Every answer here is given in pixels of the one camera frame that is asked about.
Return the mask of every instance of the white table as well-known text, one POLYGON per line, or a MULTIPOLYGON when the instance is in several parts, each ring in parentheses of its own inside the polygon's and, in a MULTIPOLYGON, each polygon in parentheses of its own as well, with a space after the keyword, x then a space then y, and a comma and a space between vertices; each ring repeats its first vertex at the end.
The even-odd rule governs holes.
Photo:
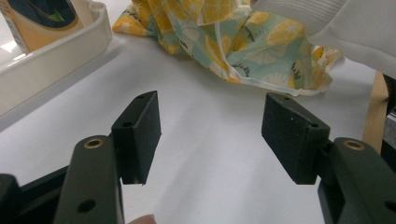
MULTIPOLYGON (((111 24, 129 4, 102 2, 111 24)), ((343 60, 331 75, 325 94, 296 100, 332 140, 361 139, 375 71, 343 60)), ((149 37, 114 34, 104 54, 0 117, 0 172, 23 185, 66 166, 79 140, 109 134, 147 91, 159 93, 163 135, 147 185, 123 187, 127 221, 323 223, 318 185, 296 186, 261 137, 266 91, 227 83, 149 37)))

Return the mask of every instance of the white plastic container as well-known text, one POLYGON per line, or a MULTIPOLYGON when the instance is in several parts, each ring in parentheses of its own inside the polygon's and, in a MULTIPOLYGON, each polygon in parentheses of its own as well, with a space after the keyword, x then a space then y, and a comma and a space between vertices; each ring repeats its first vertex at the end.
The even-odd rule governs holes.
POLYGON ((92 0, 73 5, 85 23, 81 30, 27 55, 11 50, 12 40, 0 46, 8 48, 0 54, 0 116, 105 51, 112 36, 106 5, 92 0))

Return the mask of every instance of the crumpled fabric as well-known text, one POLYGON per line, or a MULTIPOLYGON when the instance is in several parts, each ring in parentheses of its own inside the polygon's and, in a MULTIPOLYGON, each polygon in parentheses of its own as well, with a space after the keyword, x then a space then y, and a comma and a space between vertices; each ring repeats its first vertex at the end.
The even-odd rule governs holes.
POLYGON ((249 0, 132 0, 112 29, 156 36, 227 81, 294 96, 325 91, 341 56, 309 44, 299 22, 252 11, 249 0))

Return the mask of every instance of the screw hole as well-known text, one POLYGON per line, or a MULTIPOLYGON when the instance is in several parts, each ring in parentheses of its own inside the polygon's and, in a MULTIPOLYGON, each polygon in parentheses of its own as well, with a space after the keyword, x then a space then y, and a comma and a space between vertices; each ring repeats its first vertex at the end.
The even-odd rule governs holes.
POLYGON ((85 148, 96 148, 101 146, 104 143, 104 141, 100 138, 93 138, 90 141, 86 142, 84 144, 85 148))
POLYGON ((362 145, 360 142, 353 141, 353 140, 344 141, 344 145, 349 148, 355 149, 355 150, 364 150, 365 149, 364 145, 362 145))
POLYGON ((88 213, 96 206, 96 202, 92 199, 89 199, 78 206, 79 213, 88 213))
POLYGON ((122 123, 122 127, 124 127, 124 128, 128 128, 128 127, 131 127, 132 126, 132 122, 123 122, 122 123))
POLYGON ((392 212, 396 213, 396 203, 385 202, 385 206, 392 212))

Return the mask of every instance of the white cloth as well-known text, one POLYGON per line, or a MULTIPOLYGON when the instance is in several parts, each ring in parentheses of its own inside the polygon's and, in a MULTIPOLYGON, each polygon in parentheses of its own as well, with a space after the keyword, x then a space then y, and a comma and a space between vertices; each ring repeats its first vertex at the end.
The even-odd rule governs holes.
POLYGON ((299 21, 312 44, 396 78, 395 0, 252 0, 251 7, 299 21))

